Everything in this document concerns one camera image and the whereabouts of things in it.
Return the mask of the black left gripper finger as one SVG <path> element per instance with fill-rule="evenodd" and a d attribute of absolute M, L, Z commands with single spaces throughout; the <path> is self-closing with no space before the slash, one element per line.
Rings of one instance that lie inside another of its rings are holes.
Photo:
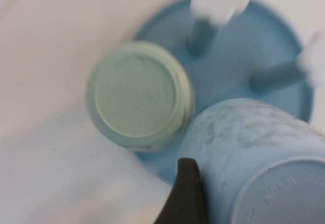
<path fill-rule="evenodd" d="M 204 202 L 200 171 L 192 158 L 180 158 L 170 195 L 155 223 L 203 223 Z"/>

